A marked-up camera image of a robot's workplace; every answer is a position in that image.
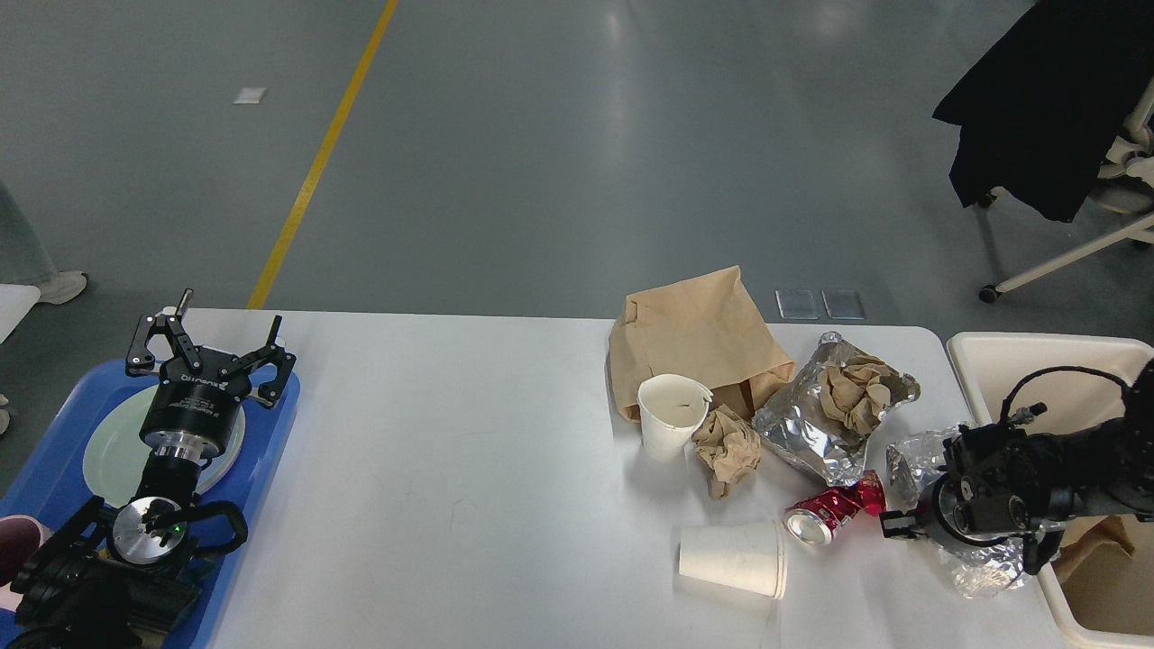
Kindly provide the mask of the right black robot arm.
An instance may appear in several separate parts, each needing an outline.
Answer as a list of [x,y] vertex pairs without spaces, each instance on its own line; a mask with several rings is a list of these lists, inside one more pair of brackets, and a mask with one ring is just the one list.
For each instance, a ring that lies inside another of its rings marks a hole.
[[1057,554],[1067,521],[1129,514],[1149,522],[1153,367],[1142,366],[1133,382],[1110,381],[1121,388],[1122,415],[1067,434],[1027,433],[1025,416],[1046,406],[1016,409],[1013,388],[996,422],[961,426],[941,443],[939,477],[915,508],[883,512],[882,534],[956,551],[1018,538],[1022,570],[1036,575]]

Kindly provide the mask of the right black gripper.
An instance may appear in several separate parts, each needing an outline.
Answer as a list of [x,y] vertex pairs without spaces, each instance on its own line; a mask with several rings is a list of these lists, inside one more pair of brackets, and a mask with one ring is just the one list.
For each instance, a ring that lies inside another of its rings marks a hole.
[[989,549],[1005,543],[1007,534],[968,534],[957,521],[956,491],[947,475],[941,475],[920,493],[920,508],[879,514],[884,538],[919,539],[928,537],[950,551]]

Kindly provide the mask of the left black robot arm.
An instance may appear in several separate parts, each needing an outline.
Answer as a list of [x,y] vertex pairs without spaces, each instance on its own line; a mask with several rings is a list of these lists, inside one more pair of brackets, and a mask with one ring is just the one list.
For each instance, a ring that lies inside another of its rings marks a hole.
[[14,570],[8,648],[197,648],[213,633],[300,394],[275,316],[263,345],[192,341],[192,292],[144,314],[123,376],[91,370],[3,497],[48,537]]

